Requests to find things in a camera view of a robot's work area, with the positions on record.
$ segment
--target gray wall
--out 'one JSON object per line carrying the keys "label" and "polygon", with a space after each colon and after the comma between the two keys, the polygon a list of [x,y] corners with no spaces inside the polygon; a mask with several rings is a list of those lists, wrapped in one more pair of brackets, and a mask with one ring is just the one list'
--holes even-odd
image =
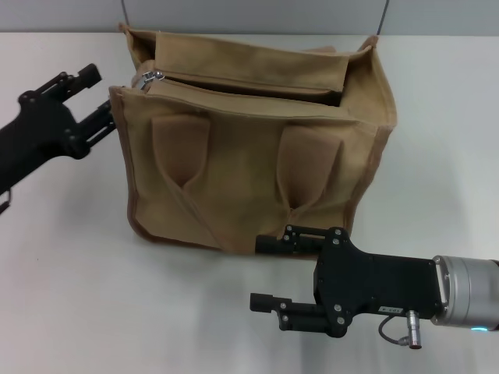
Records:
{"label": "gray wall", "polygon": [[[385,0],[0,0],[3,31],[375,34]],[[382,34],[499,36],[499,0],[391,0]]]}

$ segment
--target metal zipper pull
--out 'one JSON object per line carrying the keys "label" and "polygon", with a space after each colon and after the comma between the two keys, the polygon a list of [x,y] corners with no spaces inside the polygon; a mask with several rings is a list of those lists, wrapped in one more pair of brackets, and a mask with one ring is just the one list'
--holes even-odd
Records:
{"label": "metal zipper pull", "polygon": [[133,88],[138,88],[139,90],[143,90],[146,85],[153,80],[163,80],[165,76],[162,72],[145,72],[139,79],[139,81],[135,84]]}

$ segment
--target canvas bag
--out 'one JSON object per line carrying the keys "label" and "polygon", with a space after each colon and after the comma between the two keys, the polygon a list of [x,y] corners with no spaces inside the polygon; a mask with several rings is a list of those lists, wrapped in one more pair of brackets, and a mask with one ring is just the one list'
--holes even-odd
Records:
{"label": "canvas bag", "polygon": [[396,123],[377,38],[337,53],[123,31],[144,87],[110,96],[138,235],[252,254],[286,224],[352,230]]}

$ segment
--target white table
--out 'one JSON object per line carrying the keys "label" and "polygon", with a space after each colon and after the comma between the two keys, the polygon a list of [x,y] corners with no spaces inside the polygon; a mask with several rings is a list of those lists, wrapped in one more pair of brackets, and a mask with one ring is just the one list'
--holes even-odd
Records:
{"label": "white table", "polygon": [[[364,37],[234,36],[280,48]],[[382,37],[398,127],[361,202],[353,242],[369,252],[499,258],[499,37]],[[104,81],[71,99],[81,119],[134,69],[121,34],[0,34],[0,124],[17,97],[94,62]],[[499,333],[422,321],[423,350],[358,316],[342,339],[282,333],[250,292],[313,302],[314,262],[153,245],[126,220],[116,133],[81,160],[50,161],[0,216],[0,373],[497,372]],[[387,332],[405,333],[396,319]]]}

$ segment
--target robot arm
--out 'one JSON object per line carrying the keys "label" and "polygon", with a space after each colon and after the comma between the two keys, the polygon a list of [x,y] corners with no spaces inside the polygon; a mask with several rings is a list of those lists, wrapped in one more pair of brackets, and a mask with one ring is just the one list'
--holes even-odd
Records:
{"label": "robot arm", "polygon": [[21,112],[0,129],[0,213],[12,200],[12,187],[46,161],[57,156],[84,158],[90,148],[115,129],[111,105],[103,103],[77,123],[64,101],[101,80],[97,67],[88,65],[77,77],[61,72],[35,91],[19,97]]}
{"label": "robot arm", "polygon": [[[313,272],[316,304],[251,294],[254,312],[275,311],[281,330],[343,337],[361,313],[388,316],[380,334],[391,343],[421,348],[419,319],[436,325],[480,330],[499,327],[499,263],[436,256],[433,259],[383,256],[357,249],[342,228],[287,226],[282,239],[260,235],[257,253],[318,254]],[[407,319],[408,336],[395,340],[383,326],[395,316]]]}

